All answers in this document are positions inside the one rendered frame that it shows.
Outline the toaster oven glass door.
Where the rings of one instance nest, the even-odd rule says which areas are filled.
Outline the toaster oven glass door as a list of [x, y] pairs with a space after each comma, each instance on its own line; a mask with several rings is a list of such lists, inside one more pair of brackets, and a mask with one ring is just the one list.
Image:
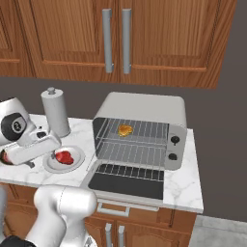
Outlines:
[[80, 187], [93, 190], [102, 200], [163, 207], [164, 170], [154, 166], [99, 159], [87, 169]]

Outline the red raw steak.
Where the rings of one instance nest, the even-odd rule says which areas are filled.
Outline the red raw steak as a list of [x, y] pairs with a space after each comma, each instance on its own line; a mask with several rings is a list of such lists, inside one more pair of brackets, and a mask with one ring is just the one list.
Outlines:
[[69, 151], [59, 151], [55, 154], [56, 160], [65, 165], [71, 165], [74, 159]]

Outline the wooden drawer front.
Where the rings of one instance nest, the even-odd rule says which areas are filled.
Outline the wooden drawer front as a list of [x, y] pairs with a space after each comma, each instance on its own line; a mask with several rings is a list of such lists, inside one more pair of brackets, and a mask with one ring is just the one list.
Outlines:
[[170, 209], [166, 207], [129, 207], [129, 216], [125, 218], [140, 222], [166, 224], [170, 228], [178, 225], [194, 225], [197, 216], [195, 212]]

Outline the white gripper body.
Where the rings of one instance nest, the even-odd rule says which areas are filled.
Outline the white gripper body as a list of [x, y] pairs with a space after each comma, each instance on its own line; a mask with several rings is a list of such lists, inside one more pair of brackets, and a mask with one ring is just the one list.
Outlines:
[[12, 165], [25, 164], [27, 161], [32, 161], [33, 159], [48, 152], [53, 152], [62, 146], [60, 138], [56, 135], [36, 133], [34, 137], [36, 140], [31, 144], [20, 146], [18, 143], [15, 143], [4, 148]]

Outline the golden bread slice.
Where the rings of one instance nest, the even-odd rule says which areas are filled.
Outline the golden bread slice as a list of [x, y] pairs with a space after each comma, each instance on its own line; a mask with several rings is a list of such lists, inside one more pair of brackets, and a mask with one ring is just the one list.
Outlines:
[[118, 134], [121, 137], [125, 137], [128, 136], [129, 134], [131, 134], [133, 131], [133, 127], [131, 125], [127, 125], [127, 124], [120, 124], [118, 127]]

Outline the silver toaster oven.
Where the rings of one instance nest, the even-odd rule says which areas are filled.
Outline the silver toaster oven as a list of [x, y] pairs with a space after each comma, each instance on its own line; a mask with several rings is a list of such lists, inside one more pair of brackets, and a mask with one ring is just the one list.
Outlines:
[[[110, 93], [103, 101], [95, 118], [113, 118], [135, 121], [157, 122], [169, 125], [166, 148], [165, 168], [177, 170], [180, 168], [187, 135], [185, 103], [180, 96], [157, 96], [133, 93]], [[173, 136], [179, 137], [179, 142], [171, 142]], [[97, 148], [103, 140], [95, 140]], [[178, 160], [170, 160], [168, 155], [175, 153]]]

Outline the dark red bowl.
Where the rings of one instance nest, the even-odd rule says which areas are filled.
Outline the dark red bowl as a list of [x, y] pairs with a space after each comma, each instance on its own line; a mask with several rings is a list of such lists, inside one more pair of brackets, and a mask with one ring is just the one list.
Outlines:
[[6, 165], [12, 165], [12, 162], [8, 159], [7, 153], [4, 150], [0, 151], [0, 161]]

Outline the wooden base cupboard door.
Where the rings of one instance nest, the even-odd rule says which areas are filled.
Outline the wooden base cupboard door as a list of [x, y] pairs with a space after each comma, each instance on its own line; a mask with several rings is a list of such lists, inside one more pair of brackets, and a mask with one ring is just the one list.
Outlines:
[[110, 219], [103, 219], [98, 217], [87, 217], [85, 219], [85, 226], [89, 235], [95, 240], [97, 247], [106, 247], [105, 225], [112, 224], [112, 243], [113, 247], [116, 245], [115, 223]]
[[190, 234], [169, 231], [147, 225], [118, 221], [124, 226], [124, 247], [188, 247]]
[[4, 219], [4, 235], [24, 238], [35, 223], [38, 211], [34, 206], [35, 187], [4, 183], [7, 192], [7, 209]]

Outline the wooden wall cupboard door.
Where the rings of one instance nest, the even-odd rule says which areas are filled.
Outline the wooden wall cupboard door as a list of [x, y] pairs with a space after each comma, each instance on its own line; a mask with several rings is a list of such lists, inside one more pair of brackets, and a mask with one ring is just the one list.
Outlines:
[[[124, 84], [214, 89], [237, 0], [119, 0]], [[131, 9], [130, 74], [124, 74], [122, 9]]]
[[14, 0], [0, 0], [0, 76], [34, 76]]
[[[38, 78], [119, 80], [118, 0], [15, 0]], [[102, 10], [111, 9], [112, 73], [105, 71]]]

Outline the white round plate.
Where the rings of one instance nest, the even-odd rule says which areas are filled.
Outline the white round plate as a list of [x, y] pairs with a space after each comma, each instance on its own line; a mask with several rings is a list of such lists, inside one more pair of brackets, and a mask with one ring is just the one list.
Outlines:
[[62, 164], [56, 160], [56, 157], [55, 159], [52, 159], [52, 152], [50, 152], [46, 154], [42, 160], [42, 165], [46, 171], [53, 174], [64, 174], [71, 172], [80, 167], [83, 164], [86, 157], [85, 153], [76, 146], [63, 146], [55, 150], [54, 152], [56, 154], [59, 151], [69, 151], [71, 153], [72, 158], [74, 159], [73, 163], [71, 165]]

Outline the white paper towel roll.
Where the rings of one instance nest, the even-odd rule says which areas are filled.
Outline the white paper towel roll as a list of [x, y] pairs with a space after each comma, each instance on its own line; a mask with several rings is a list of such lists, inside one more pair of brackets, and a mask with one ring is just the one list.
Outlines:
[[70, 127], [64, 92], [60, 89], [49, 87], [41, 93], [41, 101], [50, 128], [59, 137], [68, 136]]

